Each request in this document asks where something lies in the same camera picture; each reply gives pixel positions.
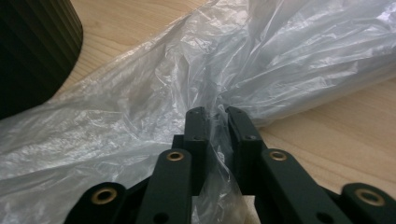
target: wooden table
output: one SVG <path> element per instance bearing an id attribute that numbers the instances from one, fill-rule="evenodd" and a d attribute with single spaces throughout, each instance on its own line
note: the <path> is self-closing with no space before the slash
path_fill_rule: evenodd
<path id="1" fill-rule="evenodd" d="M 158 34 L 205 0 L 72 0 L 84 28 L 64 91 L 120 53 Z M 396 79 L 262 128 L 269 147 L 286 149 L 323 187 L 363 182 L 396 198 Z M 246 223 L 259 223 L 249 208 Z"/>

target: wooden surface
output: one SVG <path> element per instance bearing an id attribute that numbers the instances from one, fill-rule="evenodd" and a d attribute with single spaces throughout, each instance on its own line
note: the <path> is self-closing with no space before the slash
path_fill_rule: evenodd
<path id="1" fill-rule="evenodd" d="M 204 2 L 72 0 L 84 43 L 61 91 Z M 276 121 L 261 133 L 269 147 L 286 149 L 323 187 L 339 192 L 346 183 L 363 182 L 396 198 L 395 111 L 393 79 Z M 254 212 L 247 223 L 258 223 Z"/>

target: black mechanical linkage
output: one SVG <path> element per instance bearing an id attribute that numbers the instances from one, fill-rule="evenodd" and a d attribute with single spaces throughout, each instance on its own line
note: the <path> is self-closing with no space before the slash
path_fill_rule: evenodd
<path id="1" fill-rule="evenodd" d="M 229 107 L 232 172 L 242 194 L 255 195 L 261 223 L 396 223 L 396 202 L 370 185 L 345 185 L 338 195 L 320 187 L 288 152 L 268 149 L 248 115 Z M 87 190 L 66 224 L 189 224 L 191 197 L 206 178 L 207 116 L 203 107 L 187 112 L 184 134 L 174 136 L 151 177 L 130 189 L 102 183 Z"/>

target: clear plastic sheet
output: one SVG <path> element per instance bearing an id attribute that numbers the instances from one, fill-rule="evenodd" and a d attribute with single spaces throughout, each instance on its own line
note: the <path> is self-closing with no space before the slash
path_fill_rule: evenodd
<path id="1" fill-rule="evenodd" d="M 258 126 L 392 76 L 396 3 L 219 0 L 50 102 L 0 121 L 0 222 L 62 223 L 88 188 L 149 176 L 184 114 L 212 119 L 212 169 L 193 223 L 243 223 L 228 171 L 228 105 Z"/>

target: black ribbed container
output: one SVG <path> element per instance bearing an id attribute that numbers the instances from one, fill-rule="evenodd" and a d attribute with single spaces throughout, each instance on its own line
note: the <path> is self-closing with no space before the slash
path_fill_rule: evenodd
<path id="1" fill-rule="evenodd" d="M 82 26 L 69 0 L 0 3 L 0 119 L 46 102 L 69 76 Z"/>

